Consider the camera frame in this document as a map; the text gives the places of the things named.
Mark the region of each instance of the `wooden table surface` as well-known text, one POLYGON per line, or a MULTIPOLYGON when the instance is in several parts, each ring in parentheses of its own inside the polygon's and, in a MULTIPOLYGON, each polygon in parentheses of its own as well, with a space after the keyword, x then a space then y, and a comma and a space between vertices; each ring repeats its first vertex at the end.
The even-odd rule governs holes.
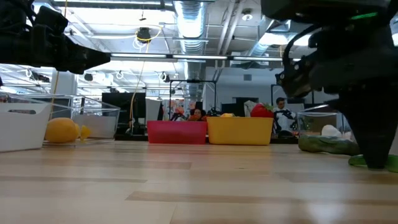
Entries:
POLYGON ((0 223, 398 223, 398 174, 347 160, 295 145, 2 153, 0 223))

